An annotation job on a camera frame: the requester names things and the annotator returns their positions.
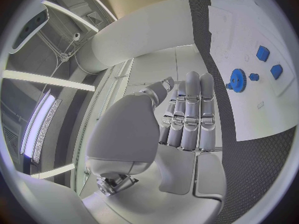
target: small blue part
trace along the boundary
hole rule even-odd
[[[277,80],[284,70],[281,65],[274,65],[270,71],[274,79]]]
[[[260,79],[260,76],[259,76],[259,74],[251,73],[251,74],[249,75],[249,79],[250,79],[251,81],[258,81],[258,80]]]
[[[269,57],[270,51],[264,47],[264,46],[260,46],[258,53],[257,53],[257,57],[260,61],[266,61],[267,58]]]
[[[230,83],[227,83],[226,85],[225,85],[225,88],[227,88],[227,89],[229,89],[229,90],[232,90],[233,88],[232,88],[232,85],[230,84]]]
[[[245,72],[242,69],[235,69],[232,72],[230,84],[234,92],[243,92],[246,88],[247,78]]]

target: gray mesh floor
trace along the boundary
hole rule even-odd
[[[222,129],[227,198],[217,224],[229,224],[247,212],[277,178],[289,154],[295,127],[265,138],[236,141],[233,112],[225,85],[210,55],[208,5],[210,0],[189,0],[195,44],[214,77]]]

